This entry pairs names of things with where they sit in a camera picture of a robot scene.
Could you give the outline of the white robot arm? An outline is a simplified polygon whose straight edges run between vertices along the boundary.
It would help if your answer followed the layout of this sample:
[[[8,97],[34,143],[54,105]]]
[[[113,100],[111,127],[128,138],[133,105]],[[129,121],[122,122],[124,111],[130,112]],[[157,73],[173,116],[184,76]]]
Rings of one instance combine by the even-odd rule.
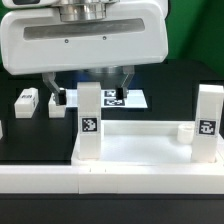
[[[67,103],[58,72],[121,67],[126,89],[140,64],[168,55],[169,0],[2,0],[4,68],[12,75],[41,74],[58,105]]]

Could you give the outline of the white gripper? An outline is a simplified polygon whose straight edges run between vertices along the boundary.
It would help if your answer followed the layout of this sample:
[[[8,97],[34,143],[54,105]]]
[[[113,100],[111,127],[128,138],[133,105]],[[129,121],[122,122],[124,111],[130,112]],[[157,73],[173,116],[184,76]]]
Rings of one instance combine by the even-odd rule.
[[[166,2],[6,2],[0,22],[4,68],[13,75],[43,73],[57,106],[66,90],[55,72],[123,66],[116,99],[127,98],[135,68],[168,54]]]

